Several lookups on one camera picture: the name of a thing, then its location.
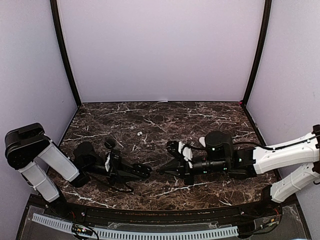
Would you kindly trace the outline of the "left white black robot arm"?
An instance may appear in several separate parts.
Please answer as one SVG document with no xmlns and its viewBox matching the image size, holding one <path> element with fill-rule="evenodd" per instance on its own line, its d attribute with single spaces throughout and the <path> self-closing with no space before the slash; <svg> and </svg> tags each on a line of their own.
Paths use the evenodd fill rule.
<svg viewBox="0 0 320 240">
<path fill-rule="evenodd" d="M 43 199 L 51 204 L 51 210 L 60 218 L 67 218 L 71 208 L 36 159 L 44 161 L 75 188 L 81 188 L 91 180 L 89 173 L 105 176 L 111 186 L 150 176 L 151 169 L 148 166 L 123 160 L 111 140 L 105 142 L 110 150 L 105 157 L 97 154 L 93 145 L 85 141 L 73 151 L 74 160 L 70 160 L 37 122 L 9 131 L 4 142 L 8 164 L 21 173 Z"/>
</svg>

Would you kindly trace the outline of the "black round charging case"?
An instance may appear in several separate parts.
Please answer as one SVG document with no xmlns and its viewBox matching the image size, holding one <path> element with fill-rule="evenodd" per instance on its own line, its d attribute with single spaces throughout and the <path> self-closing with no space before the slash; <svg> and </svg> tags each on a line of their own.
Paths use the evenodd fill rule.
<svg viewBox="0 0 320 240">
<path fill-rule="evenodd" d="M 107 149 L 114 149 L 116 147 L 116 143 L 114 141 L 113 138 L 105 138 L 104 139 L 104 146 L 107 148 Z"/>
</svg>

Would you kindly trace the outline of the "white oval charging case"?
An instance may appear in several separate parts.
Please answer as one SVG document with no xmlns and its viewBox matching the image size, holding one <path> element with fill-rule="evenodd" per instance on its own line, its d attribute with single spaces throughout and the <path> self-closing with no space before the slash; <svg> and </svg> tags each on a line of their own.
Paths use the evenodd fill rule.
<svg viewBox="0 0 320 240">
<path fill-rule="evenodd" d="M 198 141 L 204 148 L 206 147 L 205 137 L 200 137 Z"/>
</svg>

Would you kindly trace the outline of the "black oval charging case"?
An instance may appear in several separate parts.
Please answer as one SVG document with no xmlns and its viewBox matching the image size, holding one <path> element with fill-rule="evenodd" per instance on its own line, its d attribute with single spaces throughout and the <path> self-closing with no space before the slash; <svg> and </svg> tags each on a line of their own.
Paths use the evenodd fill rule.
<svg viewBox="0 0 320 240">
<path fill-rule="evenodd" d="M 135 175 L 144 179 L 149 178 L 151 176 L 151 172 L 153 171 L 150 166 L 142 163 L 134 163 L 132 167 L 133 167 L 132 172 Z"/>
</svg>

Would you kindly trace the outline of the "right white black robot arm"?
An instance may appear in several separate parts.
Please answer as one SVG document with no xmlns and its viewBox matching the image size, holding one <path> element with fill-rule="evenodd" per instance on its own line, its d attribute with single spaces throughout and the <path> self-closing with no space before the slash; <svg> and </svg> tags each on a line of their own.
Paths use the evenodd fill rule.
<svg viewBox="0 0 320 240">
<path fill-rule="evenodd" d="M 169 141 L 167 151 L 173 160 L 161 166 L 160 175 L 170 174 L 194 184 L 196 175 L 226 173 L 229 177 L 245 180 L 268 171 L 300 164 L 295 171 L 278 182 L 265 187 L 262 201 L 255 205 L 255 213 L 266 217 L 275 203 L 284 202 L 289 196 L 320 178 L 320 126 L 312 132 L 285 143 L 262 146 L 249 142 L 248 148 L 236 150 L 230 134 L 211 131 L 199 138 L 200 150 L 206 155 L 194 156 L 195 146 L 181 141 Z"/>
</svg>

